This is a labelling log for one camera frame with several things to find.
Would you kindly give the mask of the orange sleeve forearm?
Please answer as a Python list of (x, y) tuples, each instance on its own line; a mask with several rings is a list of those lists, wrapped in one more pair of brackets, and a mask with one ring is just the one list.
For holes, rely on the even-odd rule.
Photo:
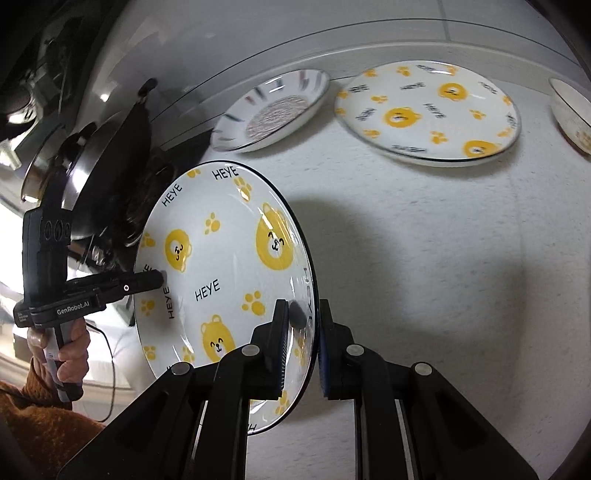
[(23, 387), (1, 384), (1, 419), (16, 445), (43, 479), (54, 479), (104, 426), (59, 400), (33, 359)]

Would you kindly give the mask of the left hand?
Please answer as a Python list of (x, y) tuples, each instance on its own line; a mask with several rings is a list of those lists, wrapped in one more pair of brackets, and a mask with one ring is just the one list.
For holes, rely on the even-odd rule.
[[(44, 349), (48, 343), (48, 335), (44, 330), (29, 328), (27, 345), (33, 356), (33, 370), (51, 389), (55, 387), (53, 377), (48, 370)], [(57, 370), (57, 378), (64, 383), (81, 383), (87, 374), (88, 346), (90, 337), (84, 318), (77, 319), (71, 329), (71, 342), (62, 347), (58, 354), (61, 363)]]

